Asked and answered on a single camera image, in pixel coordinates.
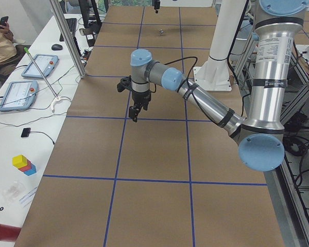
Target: blue joint cap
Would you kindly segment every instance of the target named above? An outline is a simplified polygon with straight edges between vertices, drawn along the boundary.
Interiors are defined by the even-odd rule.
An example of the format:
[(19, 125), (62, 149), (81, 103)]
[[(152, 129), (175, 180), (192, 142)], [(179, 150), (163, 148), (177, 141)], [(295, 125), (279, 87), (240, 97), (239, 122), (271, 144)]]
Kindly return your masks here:
[(268, 134), (253, 134), (239, 144), (239, 157), (249, 168), (270, 171), (280, 166), (284, 159), (284, 146), (276, 137)]
[(259, 41), (260, 40), (260, 37), (255, 33), (255, 32), (252, 32), (252, 39), (254, 41)]
[(274, 16), (288, 16), (299, 13), (309, 4), (309, 0), (260, 0), (264, 12)]
[(176, 68), (169, 68), (164, 72), (161, 78), (161, 85), (165, 89), (176, 91), (180, 86), (181, 80), (182, 72)]
[(142, 66), (152, 60), (152, 54), (145, 49), (137, 49), (130, 56), (130, 65), (133, 67)]

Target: toy block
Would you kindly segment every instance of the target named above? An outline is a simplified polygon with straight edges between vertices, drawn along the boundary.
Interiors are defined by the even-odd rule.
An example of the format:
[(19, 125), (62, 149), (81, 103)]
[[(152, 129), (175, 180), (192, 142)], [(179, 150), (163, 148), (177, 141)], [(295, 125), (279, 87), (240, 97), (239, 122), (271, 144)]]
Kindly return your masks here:
[(32, 163), (31, 161), (27, 160), (27, 166), (21, 167), (19, 168), (20, 171), (24, 172), (24, 171), (28, 171), (32, 168)]
[(27, 158), (23, 155), (18, 155), (12, 158), (12, 165), (17, 169), (27, 166)]
[(36, 166), (34, 164), (31, 164), (31, 169), (24, 171), (24, 174), (30, 176), (32, 174), (35, 174), (36, 172), (37, 172)]

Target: blue and white device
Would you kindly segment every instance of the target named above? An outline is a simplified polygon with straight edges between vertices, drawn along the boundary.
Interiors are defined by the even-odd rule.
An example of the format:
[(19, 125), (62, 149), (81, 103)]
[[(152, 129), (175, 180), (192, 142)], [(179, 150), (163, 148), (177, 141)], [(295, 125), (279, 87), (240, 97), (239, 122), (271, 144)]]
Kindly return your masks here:
[[(44, 76), (47, 77), (54, 70), (59, 59), (56, 55), (36, 54), (34, 60)], [(30, 62), (26, 69), (22, 72), (22, 77), (43, 79), (33, 62)]]
[(11, 82), (0, 104), (1, 112), (27, 110), (30, 108), (38, 92), (37, 81)]

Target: computer mouse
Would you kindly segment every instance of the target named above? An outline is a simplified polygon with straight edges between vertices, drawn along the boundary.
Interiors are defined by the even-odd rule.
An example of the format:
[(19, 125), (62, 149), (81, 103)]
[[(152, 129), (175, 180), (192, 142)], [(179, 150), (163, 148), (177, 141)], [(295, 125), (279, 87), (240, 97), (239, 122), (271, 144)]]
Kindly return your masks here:
[(61, 50), (61, 49), (63, 49), (63, 46), (60, 45), (60, 44), (54, 44), (54, 45), (51, 46), (51, 49), (52, 50)]

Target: brown table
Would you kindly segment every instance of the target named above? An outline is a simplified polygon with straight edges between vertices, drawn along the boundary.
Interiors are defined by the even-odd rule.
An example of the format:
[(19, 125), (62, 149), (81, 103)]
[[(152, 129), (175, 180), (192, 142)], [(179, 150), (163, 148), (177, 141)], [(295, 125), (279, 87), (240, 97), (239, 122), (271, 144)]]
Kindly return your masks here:
[[(224, 130), (162, 88), (134, 123), (116, 91), (136, 48), (201, 66), (216, 20), (213, 8), (110, 7), (16, 247), (284, 245), (263, 174)], [(213, 95), (241, 113), (237, 86)]]

